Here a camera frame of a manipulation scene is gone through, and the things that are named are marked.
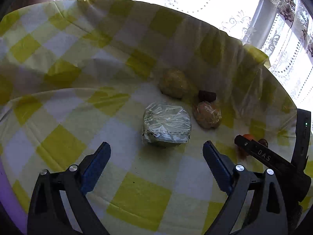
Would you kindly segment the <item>small tangerine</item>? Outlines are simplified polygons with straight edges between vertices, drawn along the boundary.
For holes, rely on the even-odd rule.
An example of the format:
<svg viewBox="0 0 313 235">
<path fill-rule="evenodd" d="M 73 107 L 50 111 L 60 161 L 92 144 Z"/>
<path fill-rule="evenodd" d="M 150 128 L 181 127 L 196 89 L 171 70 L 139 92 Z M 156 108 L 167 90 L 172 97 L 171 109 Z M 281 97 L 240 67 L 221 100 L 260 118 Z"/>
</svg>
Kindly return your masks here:
<svg viewBox="0 0 313 235">
<path fill-rule="evenodd" d="M 251 134 L 243 134 L 243 137 L 246 138 L 247 140 L 251 141 L 254 140 L 255 137 Z"/>
</svg>

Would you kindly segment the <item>green fruit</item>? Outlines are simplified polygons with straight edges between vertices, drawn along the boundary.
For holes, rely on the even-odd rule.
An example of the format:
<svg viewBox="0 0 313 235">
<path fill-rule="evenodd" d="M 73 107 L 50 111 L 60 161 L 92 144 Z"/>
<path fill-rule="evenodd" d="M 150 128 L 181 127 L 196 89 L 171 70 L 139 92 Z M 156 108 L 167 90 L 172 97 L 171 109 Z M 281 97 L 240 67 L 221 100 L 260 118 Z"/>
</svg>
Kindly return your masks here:
<svg viewBox="0 0 313 235">
<path fill-rule="evenodd" d="M 161 147 L 189 142 L 192 122 L 189 113 L 179 105 L 154 102 L 143 114 L 142 141 Z"/>
</svg>

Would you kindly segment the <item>dark mangosteen near tangerines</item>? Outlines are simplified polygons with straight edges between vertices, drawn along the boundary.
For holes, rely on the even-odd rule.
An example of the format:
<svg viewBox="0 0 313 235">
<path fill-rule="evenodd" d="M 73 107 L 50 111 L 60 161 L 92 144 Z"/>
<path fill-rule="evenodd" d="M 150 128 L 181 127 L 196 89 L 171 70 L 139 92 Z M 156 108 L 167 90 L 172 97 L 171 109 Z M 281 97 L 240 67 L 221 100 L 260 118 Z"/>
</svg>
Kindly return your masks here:
<svg viewBox="0 0 313 235">
<path fill-rule="evenodd" d="M 258 140 L 258 143 L 260 143 L 261 145 L 263 145 L 266 148 L 268 148 L 268 142 L 266 141 L 266 139 L 261 138 L 261 139 Z"/>
</svg>

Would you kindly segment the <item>purple storage box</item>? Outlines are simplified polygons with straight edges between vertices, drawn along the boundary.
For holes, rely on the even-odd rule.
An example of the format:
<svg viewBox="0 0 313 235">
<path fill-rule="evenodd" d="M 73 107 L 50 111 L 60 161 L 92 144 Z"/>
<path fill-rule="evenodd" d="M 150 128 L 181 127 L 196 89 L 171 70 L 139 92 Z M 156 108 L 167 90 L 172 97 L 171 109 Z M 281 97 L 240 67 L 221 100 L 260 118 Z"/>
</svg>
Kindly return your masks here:
<svg viewBox="0 0 313 235">
<path fill-rule="evenodd" d="M 21 232 L 27 234 L 27 213 L 22 208 L 8 181 L 3 164 L 1 162 L 1 204 L 13 224 Z"/>
</svg>

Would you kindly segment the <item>wrapped yellow fruit right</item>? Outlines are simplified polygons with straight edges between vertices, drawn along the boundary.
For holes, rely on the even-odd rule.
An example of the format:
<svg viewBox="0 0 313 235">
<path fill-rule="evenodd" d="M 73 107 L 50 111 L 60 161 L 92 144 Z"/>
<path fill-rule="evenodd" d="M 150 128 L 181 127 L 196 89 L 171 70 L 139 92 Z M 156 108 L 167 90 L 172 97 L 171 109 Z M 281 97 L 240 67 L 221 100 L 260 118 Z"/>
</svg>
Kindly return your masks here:
<svg viewBox="0 0 313 235">
<path fill-rule="evenodd" d="M 222 121 L 220 107 L 207 101 L 193 105 L 192 113 L 198 125 L 204 129 L 218 128 Z"/>
</svg>

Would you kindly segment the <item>wrapped yellow fruit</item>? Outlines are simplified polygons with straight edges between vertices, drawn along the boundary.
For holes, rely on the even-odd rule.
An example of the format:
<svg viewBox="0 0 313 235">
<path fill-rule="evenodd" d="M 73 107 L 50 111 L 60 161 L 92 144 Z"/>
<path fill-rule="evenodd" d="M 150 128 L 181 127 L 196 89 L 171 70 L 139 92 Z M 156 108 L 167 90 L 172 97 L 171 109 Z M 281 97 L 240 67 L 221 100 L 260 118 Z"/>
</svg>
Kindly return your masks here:
<svg viewBox="0 0 313 235">
<path fill-rule="evenodd" d="M 198 125 L 204 129 L 218 128 L 222 121 L 220 107 L 207 101 L 193 105 L 192 113 Z"/>
<path fill-rule="evenodd" d="M 189 90 L 185 73 L 177 69 L 164 71 L 159 81 L 159 89 L 163 94 L 176 99 L 182 99 Z"/>
</svg>

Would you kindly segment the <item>dark mangosteen back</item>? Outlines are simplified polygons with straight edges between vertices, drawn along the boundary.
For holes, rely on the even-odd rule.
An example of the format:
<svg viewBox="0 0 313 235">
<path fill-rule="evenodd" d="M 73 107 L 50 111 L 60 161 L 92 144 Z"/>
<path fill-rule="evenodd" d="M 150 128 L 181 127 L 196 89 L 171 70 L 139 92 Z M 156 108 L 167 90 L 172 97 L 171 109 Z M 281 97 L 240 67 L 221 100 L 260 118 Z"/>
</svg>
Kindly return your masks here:
<svg viewBox="0 0 313 235">
<path fill-rule="evenodd" d="M 215 92 L 209 92 L 205 90 L 199 90 L 198 92 L 198 101 L 199 102 L 214 102 L 216 100 L 216 93 Z"/>
</svg>

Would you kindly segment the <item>wrapped yellow fruit left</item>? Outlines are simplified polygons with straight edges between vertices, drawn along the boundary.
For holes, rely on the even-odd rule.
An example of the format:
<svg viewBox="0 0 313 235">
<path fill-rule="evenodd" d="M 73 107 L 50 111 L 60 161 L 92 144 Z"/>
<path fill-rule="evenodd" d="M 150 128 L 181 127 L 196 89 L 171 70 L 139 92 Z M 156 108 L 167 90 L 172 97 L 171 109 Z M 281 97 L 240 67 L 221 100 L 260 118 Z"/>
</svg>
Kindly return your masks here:
<svg viewBox="0 0 313 235">
<path fill-rule="evenodd" d="M 189 90 L 185 73 L 177 69 L 164 71 L 159 81 L 159 89 L 163 94 L 176 99 L 182 99 Z"/>
</svg>

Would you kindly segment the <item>floral lace curtain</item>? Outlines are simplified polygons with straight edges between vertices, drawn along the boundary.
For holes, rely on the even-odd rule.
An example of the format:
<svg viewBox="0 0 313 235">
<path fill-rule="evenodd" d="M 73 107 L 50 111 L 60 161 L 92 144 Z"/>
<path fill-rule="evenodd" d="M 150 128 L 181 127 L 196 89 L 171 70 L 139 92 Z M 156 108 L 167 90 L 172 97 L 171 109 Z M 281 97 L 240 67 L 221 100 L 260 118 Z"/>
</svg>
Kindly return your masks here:
<svg viewBox="0 0 313 235">
<path fill-rule="evenodd" d="M 251 44 L 296 106 L 312 110 L 312 16 L 301 0 L 138 0 L 178 10 Z"/>
</svg>

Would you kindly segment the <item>yellow white checkered tablecloth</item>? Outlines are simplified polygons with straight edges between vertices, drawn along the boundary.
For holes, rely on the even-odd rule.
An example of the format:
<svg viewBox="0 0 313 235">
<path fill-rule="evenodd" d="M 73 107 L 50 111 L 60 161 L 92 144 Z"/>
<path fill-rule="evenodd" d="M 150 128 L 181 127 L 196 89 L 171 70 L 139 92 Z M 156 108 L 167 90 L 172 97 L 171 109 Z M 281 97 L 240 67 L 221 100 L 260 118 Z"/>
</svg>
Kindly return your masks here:
<svg viewBox="0 0 313 235">
<path fill-rule="evenodd" d="M 210 140 L 234 163 L 234 139 L 264 138 L 287 160 L 296 106 L 266 68 L 268 57 L 216 27 L 166 7 L 130 0 L 36 4 L 1 21 L 1 162 L 16 200 L 11 217 L 26 226 L 39 172 L 66 170 L 102 142 L 112 155 L 92 208 L 111 234 L 203 234 L 226 200 L 202 155 Z M 154 102 L 192 112 L 192 97 L 159 90 L 168 69 L 183 71 L 192 95 L 215 92 L 218 128 L 192 121 L 188 143 L 145 143 L 143 114 Z"/>
</svg>

